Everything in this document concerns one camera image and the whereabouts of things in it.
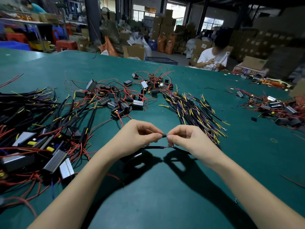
yellow crate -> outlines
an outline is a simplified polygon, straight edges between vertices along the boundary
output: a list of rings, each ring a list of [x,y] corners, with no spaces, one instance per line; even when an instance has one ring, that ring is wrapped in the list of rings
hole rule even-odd
[[[36,49],[36,50],[39,50],[39,51],[42,51],[42,44],[39,43],[38,41],[35,41],[35,42],[29,42],[29,45],[31,48],[33,49]],[[46,41],[44,41],[44,46],[47,50],[50,50],[50,44]]]

left hand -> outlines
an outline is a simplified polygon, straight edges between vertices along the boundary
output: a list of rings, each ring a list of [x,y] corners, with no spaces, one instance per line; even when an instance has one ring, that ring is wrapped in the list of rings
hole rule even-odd
[[[162,138],[162,134],[163,132],[152,123],[130,120],[105,147],[116,159],[120,159],[145,145],[157,142]]]

green table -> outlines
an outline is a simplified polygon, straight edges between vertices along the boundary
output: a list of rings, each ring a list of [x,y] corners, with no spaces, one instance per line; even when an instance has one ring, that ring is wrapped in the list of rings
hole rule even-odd
[[[57,87],[56,93],[63,100],[69,93],[63,85],[65,73],[68,79],[81,82],[111,78],[124,82],[131,79],[131,74],[135,71],[152,73],[159,66],[158,63],[64,51],[48,58],[4,67],[1,71],[8,78],[20,73],[24,73],[24,76],[2,88],[1,92],[28,92],[51,86]],[[165,67],[174,70],[170,76],[180,92],[190,92],[197,97],[203,94],[216,114],[230,124],[226,125],[228,138],[220,138],[224,153],[286,204],[305,216],[305,190],[280,176],[284,175],[304,184],[304,141],[293,133],[304,135],[277,126],[268,119],[258,118],[257,122],[252,121],[251,117],[258,117],[259,113],[238,108],[245,99],[224,90],[227,87],[237,87],[257,95],[265,92],[279,99],[288,98],[287,93],[263,85],[250,85],[249,80],[232,74],[224,75],[220,72],[172,65]],[[152,122],[167,133],[179,124],[179,120],[171,111],[159,107],[161,103],[165,103],[165,100],[159,95],[156,102],[150,103],[148,110],[132,111],[130,116]],[[100,109],[93,125],[109,118],[110,109]],[[95,131],[88,151],[96,151],[108,142],[119,131],[119,125],[116,121],[110,121]],[[276,139],[277,143],[272,142],[271,138]],[[167,141],[161,139],[156,145],[166,146]],[[111,168],[109,173],[124,180],[125,187],[122,188],[116,179],[106,177],[87,215],[86,226],[92,220],[89,228],[253,228],[247,214],[234,202],[233,194],[212,170],[172,149],[149,152],[143,159],[145,166],[138,170],[129,168],[131,174],[121,172],[120,162]],[[180,162],[169,162],[171,157]],[[78,172],[83,165],[84,162],[75,171]],[[6,196],[21,194],[25,189]],[[55,195],[61,190],[62,186],[56,184]],[[39,214],[51,201],[49,188],[30,203]],[[7,229],[26,228],[33,220],[29,210],[22,205],[0,215],[3,228]]]
[[[47,53],[34,51],[0,48],[0,66],[15,65],[20,62],[28,62],[49,55]]]

blue shirt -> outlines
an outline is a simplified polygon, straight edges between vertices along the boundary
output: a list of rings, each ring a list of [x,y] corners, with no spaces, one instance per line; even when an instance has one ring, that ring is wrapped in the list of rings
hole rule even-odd
[[[32,7],[33,9],[29,10],[31,13],[36,13],[36,14],[39,14],[39,13],[43,13],[43,14],[46,14],[47,12],[41,8],[39,5],[36,5],[34,3],[32,3]]]

